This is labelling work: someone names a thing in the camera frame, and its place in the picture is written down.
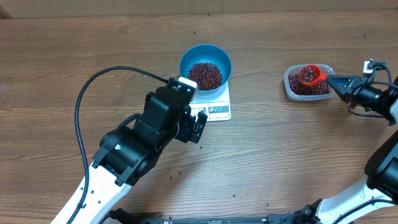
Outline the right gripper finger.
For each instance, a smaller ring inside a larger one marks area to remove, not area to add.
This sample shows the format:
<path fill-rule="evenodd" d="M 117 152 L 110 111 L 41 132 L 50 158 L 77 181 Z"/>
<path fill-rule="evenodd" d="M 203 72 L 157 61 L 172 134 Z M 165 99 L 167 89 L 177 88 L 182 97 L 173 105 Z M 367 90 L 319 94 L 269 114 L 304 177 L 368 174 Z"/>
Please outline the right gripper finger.
<path fill-rule="evenodd" d="M 352 84 L 356 76 L 328 75 L 326 82 L 335 92 L 348 92 L 352 90 Z"/>
<path fill-rule="evenodd" d="M 336 94 L 340 97 L 340 99 L 346 103 L 351 101 L 351 92 L 349 90 L 336 90 Z"/>

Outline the orange measuring scoop blue handle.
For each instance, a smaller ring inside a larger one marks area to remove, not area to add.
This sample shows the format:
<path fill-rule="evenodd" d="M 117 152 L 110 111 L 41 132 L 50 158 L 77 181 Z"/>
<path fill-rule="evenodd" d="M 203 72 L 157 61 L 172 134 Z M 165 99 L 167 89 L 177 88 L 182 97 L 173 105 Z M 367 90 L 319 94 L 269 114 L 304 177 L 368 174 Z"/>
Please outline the orange measuring scoop blue handle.
<path fill-rule="evenodd" d="M 311 65 L 311 66 L 316 70 L 316 72 L 317 72 L 317 78 L 316 78 L 313 82 L 311 82 L 311 83 L 303 83 L 303 82 L 300 81 L 300 83 L 303 84 L 303 85 L 305 85 L 305 86 L 314 86 L 314 85 L 317 85 L 321 80 L 326 80 L 326 75 L 323 74 L 323 73 L 320 71 L 320 69 L 319 69 L 318 66 L 316 66 L 316 65 Z"/>

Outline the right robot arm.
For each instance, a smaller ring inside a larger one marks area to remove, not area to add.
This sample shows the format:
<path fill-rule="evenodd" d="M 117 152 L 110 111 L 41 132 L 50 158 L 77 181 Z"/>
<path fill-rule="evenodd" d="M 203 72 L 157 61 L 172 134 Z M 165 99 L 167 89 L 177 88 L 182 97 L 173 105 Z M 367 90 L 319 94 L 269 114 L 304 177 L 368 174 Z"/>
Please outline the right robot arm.
<path fill-rule="evenodd" d="M 329 76 L 326 82 L 345 102 L 360 105 L 397 124 L 397 85 L 385 83 L 388 89 L 374 88 L 372 75 Z M 397 205 L 397 133 L 369 158 L 364 176 L 339 194 L 306 205 L 301 211 L 281 218 L 286 223 L 352 223 L 380 208 Z"/>

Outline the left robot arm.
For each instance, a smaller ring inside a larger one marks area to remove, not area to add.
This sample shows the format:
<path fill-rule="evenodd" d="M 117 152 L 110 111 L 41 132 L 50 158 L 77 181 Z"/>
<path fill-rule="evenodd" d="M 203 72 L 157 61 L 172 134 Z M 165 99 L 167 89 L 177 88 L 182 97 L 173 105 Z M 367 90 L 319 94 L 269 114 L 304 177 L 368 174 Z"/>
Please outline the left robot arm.
<path fill-rule="evenodd" d="M 172 139 L 197 143 L 207 116 L 191 116 L 195 90 L 158 88 L 146 96 L 142 114 L 126 118 L 99 144 L 84 178 L 54 223 L 99 223 L 157 163 Z"/>

